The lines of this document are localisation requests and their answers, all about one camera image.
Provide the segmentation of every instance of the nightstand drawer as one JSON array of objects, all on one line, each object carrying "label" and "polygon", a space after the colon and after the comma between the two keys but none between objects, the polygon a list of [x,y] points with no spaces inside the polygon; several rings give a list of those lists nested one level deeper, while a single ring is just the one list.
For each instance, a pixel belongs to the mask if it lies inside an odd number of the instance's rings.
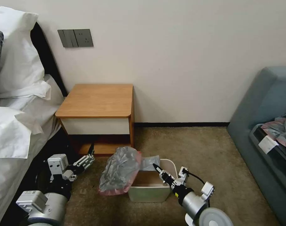
[{"label": "nightstand drawer", "polygon": [[129,134],[128,118],[62,118],[68,134]]}]

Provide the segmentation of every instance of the beige carpet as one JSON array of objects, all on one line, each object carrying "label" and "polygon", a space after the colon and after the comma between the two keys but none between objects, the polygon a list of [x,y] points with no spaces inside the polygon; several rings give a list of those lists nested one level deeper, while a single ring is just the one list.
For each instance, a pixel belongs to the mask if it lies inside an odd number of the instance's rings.
[{"label": "beige carpet", "polygon": [[[237,225],[278,225],[254,178],[224,127],[139,128],[136,148],[144,157],[171,159],[215,186],[211,206],[225,211]],[[185,211],[170,195],[163,203],[132,203],[128,195],[100,196],[100,174],[106,158],[94,164],[73,184],[65,226],[186,225]],[[190,177],[195,191],[202,184]]]}]

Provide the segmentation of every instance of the wooden nightstand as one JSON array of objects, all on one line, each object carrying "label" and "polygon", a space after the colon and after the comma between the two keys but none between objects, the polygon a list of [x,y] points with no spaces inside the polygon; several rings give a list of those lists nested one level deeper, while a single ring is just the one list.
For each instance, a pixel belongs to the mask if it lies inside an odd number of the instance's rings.
[{"label": "wooden nightstand", "polygon": [[86,154],[92,143],[95,154],[134,147],[132,84],[76,84],[55,115],[68,135],[89,137],[79,139],[80,154]]}]

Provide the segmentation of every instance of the silver robot arm segment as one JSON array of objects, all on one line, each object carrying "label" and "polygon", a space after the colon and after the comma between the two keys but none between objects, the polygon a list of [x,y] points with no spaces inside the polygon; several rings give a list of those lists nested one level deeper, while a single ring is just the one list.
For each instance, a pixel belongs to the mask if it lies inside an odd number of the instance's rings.
[{"label": "silver robot arm segment", "polygon": [[[185,208],[187,212],[185,221],[189,226],[194,226],[197,219],[199,219],[199,226],[233,226],[232,221],[223,211],[208,208],[208,200],[214,192],[214,186],[211,183],[204,183],[199,177],[189,173],[188,169],[183,166],[178,174],[179,178],[176,179],[158,165],[153,164],[153,166],[159,173],[159,177],[169,185],[172,193],[178,198],[178,203]],[[197,177],[204,183],[201,196],[196,195],[193,189],[186,187],[188,174]]]},{"label": "silver robot arm segment", "polygon": [[94,161],[94,155],[87,154],[72,165],[65,154],[55,154],[48,158],[51,172],[48,192],[24,191],[16,204],[29,214],[28,222],[35,225],[62,225],[65,205],[70,199],[72,182]]}]

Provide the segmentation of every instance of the wooden tabletop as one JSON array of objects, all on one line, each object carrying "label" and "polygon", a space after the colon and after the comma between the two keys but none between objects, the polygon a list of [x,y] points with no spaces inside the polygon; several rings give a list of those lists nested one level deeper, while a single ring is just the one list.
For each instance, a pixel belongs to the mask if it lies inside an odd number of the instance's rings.
[{"label": "wooden tabletop", "polygon": [[76,84],[56,112],[58,118],[128,118],[132,84]]}]

